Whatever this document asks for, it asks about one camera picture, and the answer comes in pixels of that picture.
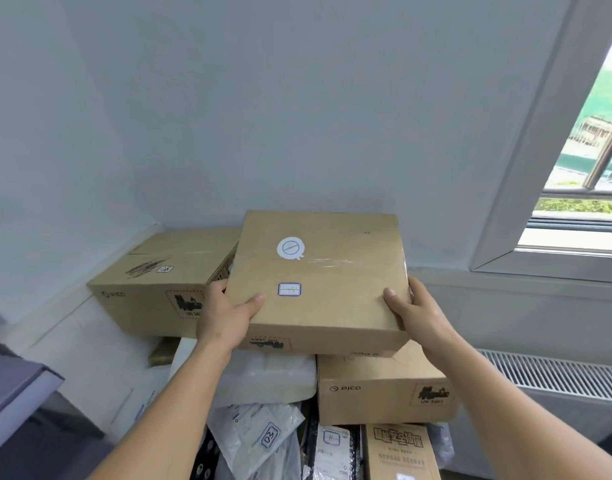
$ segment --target cardboard box with chinese characters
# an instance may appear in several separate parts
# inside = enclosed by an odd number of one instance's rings
[[[425,426],[367,424],[364,429],[367,480],[440,480]]]
[[[392,354],[408,336],[385,287],[408,295],[396,216],[251,210],[226,296],[266,296],[240,348]]]
[[[458,402],[445,375],[409,341],[391,358],[317,357],[322,424],[441,422]]]
[[[240,231],[155,234],[88,286],[126,333],[194,339],[206,285],[228,278]]]

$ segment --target radiator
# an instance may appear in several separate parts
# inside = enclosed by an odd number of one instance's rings
[[[594,443],[612,433],[612,367],[479,350],[497,370],[545,409]],[[463,407],[450,423],[455,457],[448,470],[494,479]]]

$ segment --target circular white sticker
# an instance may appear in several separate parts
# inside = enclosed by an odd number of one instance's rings
[[[304,243],[299,237],[286,237],[279,241],[277,254],[284,259],[301,259],[304,257]]]

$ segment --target window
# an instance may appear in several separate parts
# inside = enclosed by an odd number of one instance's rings
[[[612,0],[572,0],[470,269],[612,282]]]

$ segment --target white window frame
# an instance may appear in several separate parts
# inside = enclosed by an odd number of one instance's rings
[[[610,253],[517,247],[611,44],[612,0],[571,0],[471,271],[612,282]]]

